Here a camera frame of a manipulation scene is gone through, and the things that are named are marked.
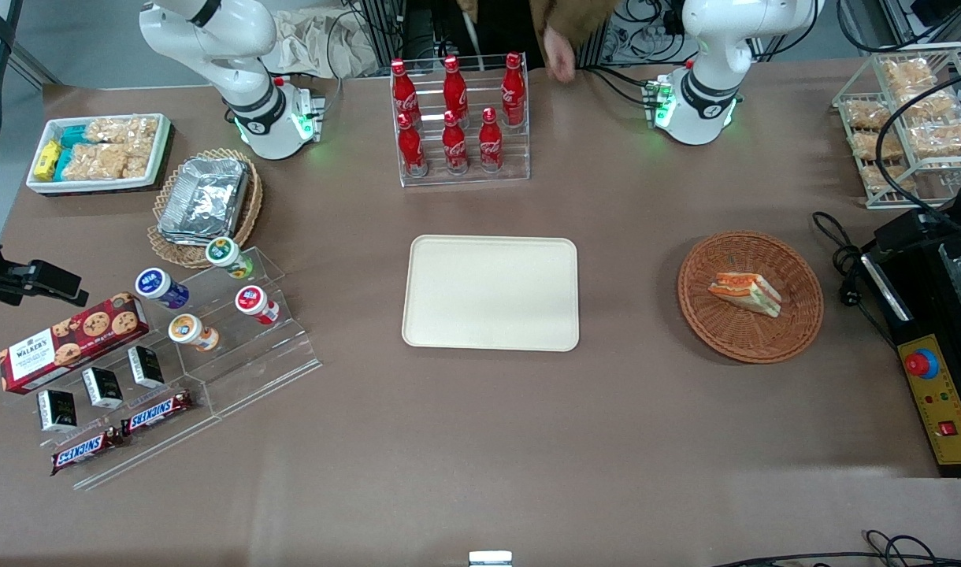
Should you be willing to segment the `person's bare hand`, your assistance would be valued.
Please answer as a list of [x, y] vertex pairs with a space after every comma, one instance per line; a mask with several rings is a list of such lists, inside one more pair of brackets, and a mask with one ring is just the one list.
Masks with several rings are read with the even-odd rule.
[[559, 83], [575, 78], [577, 61], [574, 49], [566, 36], [547, 25], [543, 32], [544, 62], [547, 74]]

